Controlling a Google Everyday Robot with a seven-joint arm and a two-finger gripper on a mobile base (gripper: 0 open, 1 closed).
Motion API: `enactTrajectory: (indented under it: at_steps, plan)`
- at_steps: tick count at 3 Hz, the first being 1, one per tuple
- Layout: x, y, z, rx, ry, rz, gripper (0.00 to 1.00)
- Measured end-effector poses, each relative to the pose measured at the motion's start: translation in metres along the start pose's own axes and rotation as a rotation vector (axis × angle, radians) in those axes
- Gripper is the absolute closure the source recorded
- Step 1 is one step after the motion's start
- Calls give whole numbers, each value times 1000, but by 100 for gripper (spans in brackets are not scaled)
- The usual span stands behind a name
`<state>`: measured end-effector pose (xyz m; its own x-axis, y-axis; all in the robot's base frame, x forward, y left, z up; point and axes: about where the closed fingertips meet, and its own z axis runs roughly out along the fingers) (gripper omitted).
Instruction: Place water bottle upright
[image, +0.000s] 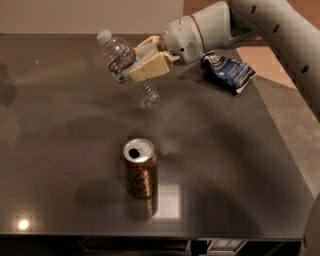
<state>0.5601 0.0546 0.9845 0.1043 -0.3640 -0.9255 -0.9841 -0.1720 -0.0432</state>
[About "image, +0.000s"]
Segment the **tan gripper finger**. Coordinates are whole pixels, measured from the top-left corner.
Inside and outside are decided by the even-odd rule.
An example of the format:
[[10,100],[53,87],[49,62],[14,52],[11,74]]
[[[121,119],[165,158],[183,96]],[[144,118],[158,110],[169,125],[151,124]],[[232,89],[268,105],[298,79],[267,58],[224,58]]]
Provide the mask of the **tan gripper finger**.
[[160,45],[160,37],[158,35],[152,35],[139,43],[136,47],[135,50],[137,52],[148,52],[150,50],[156,50],[156,51],[161,51],[161,45]]
[[153,79],[168,73],[173,63],[179,60],[169,52],[158,52],[146,60],[138,62],[137,66],[129,70],[129,78],[134,82]]

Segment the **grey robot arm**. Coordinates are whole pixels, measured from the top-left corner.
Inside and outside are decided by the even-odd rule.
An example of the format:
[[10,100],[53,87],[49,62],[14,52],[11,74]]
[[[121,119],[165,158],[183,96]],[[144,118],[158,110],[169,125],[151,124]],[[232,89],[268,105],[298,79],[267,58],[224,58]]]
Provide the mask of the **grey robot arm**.
[[320,32],[287,0],[224,0],[169,23],[135,47],[135,81],[159,77],[175,61],[190,64],[204,52],[234,49],[262,38],[314,115],[320,112]]

